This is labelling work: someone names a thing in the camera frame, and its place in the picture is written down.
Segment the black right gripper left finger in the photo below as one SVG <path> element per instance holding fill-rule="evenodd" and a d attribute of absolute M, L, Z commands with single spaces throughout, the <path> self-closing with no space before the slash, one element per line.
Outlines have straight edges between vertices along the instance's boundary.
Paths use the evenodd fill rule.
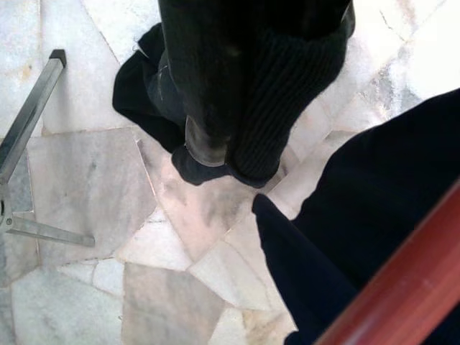
<path fill-rule="evenodd" d="M 208 167 L 224 164 L 242 115 L 258 1 L 160 1 L 168 63 L 186 114 L 185 146 Z"/>

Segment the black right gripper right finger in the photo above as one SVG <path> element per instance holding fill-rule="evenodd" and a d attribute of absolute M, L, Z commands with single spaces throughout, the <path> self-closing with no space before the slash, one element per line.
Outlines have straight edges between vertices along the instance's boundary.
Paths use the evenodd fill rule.
<path fill-rule="evenodd" d="M 339 75 L 355 25 L 348 1 L 336 27 L 304 39 L 266 29 L 258 39 L 247 102 L 231 138 L 231 174 L 267 182 L 280 165 L 290 130 L 303 110 Z"/>

